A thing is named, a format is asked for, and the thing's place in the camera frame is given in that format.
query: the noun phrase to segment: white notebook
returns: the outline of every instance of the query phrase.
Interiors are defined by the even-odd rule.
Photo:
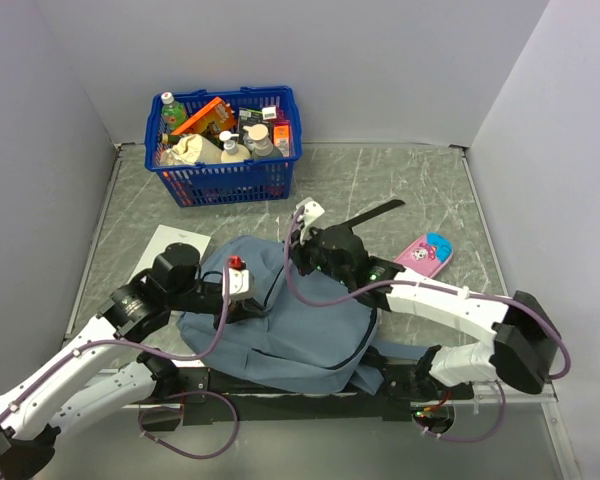
[[[204,254],[209,247],[211,237],[206,235],[200,235],[198,233],[187,232],[186,230],[180,230],[179,228],[167,227],[166,225],[158,225],[153,237],[149,241],[149,245],[145,248],[140,261],[133,270],[131,280],[138,272],[145,268],[151,268],[155,258],[160,255],[165,249],[172,243],[187,243],[196,247],[200,252],[200,259],[204,258]]]

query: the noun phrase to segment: soap dispenser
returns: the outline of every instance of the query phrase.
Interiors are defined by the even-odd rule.
[[[238,137],[238,134],[228,130],[220,133],[220,141],[224,143],[224,151],[220,157],[222,163],[239,163],[251,158],[251,152],[247,147],[237,143],[234,137]]]
[[[266,125],[258,123],[251,127],[245,126],[244,129],[249,133],[249,137],[255,144],[255,149],[251,154],[251,158],[254,160],[264,158],[282,158],[282,152],[278,147],[271,143],[269,138],[269,129]]]

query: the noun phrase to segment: pink pencil case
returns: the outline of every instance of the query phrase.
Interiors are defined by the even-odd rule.
[[[451,242],[438,233],[429,232],[409,245],[395,262],[433,278],[449,263],[452,255]]]

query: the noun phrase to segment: green bottle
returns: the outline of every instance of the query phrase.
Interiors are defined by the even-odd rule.
[[[162,100],[162,119],[172,132],[187,121],[187,109],[180,102],[173,98],[173,93],[164,92],[160,99]]]

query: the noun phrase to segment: cable clip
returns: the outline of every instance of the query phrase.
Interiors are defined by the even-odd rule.
[[[469,290],[469,287],[464,286],[460,290],[458,290],[458,297],[460,297],[461,299],[466,300],[470,296],[471,296],[471,291]]]

